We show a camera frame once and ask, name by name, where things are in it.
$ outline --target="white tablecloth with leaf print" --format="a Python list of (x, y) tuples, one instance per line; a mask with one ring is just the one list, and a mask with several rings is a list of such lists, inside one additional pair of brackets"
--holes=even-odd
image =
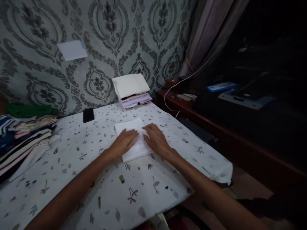
[[(24, 229), (43, 207), (116, 138), (114, 124), (140, 117), (155, 123), (171, 147), (203, 174), (230, 183), (232, 164), (153, 103), (122, 110), (119, 103), (62, 118), (49, 154), (0, 190), (1, 229)], [(63, 229), (132, 229), (185, 200), (191, 189), (182, 175), (156, 154), (110, 165), (73, 211)]]

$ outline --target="person's left hand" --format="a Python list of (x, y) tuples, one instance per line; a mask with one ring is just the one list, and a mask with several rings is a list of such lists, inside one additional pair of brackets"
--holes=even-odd
[(106, 155), (110, 160), (121, 157), (137, 142), (134, 138), (138, 135), (139, 133), (134, 129), (129, 131), (124, 129), (115, 139), (113, 144), (105, 150)]

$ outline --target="black phone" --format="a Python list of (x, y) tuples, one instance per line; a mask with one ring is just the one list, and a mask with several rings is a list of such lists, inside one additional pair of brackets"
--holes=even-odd
[(83, 123), (94, 120), (94, 110), (92, 108), (83, 111)]

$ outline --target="hand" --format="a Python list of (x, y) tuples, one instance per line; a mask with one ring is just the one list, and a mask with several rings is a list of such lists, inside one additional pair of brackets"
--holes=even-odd
[(144, 135), (144, 140), (155, 153), (167, 160), (174, 156), (180, 157), (179, 153), (169, 146), (164, 134), (158, 126), (155, 124), (149, 124), (143, 127), (143, 129), (146, 130), (149, 136)]
[(134, 129), (129, 131), (124, 129), (118, 135), (112, 145), (105, 150), (106, 155), (110, 158), (110, 160), (121, 157), (137, 142), (137, 140), (134, 138), (138, 135), (139, 133)]

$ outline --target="wallpaper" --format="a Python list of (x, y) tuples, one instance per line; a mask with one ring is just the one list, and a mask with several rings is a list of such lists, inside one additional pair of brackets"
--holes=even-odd
[[(178, 75), (195, 1), (3, 0), (0, 96), (67, 116), (117, 102), (111, 79), (131, 73), (154, 95)], [(57, 43), (78, 39), (88, 57), (65, 61)]]

